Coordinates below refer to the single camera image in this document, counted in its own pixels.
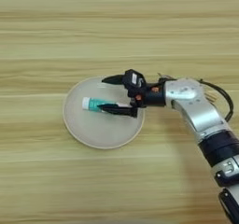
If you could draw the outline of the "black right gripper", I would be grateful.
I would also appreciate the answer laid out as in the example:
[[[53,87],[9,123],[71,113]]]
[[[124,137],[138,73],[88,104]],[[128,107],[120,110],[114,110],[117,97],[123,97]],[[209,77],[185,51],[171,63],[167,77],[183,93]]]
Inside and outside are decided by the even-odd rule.
[[[102,82],[110,85],[122,85],[123,75],[105,77],[102,79]],[[130,88],[128,90],[128,96],[131,98],[132,106],[103,104],[98,105],[98,107],[102,111],[112,115],[136,118],[138,111],[137,107],[145,108],[147,106],[166,106],[164,84],[147,83],[142,88]]]

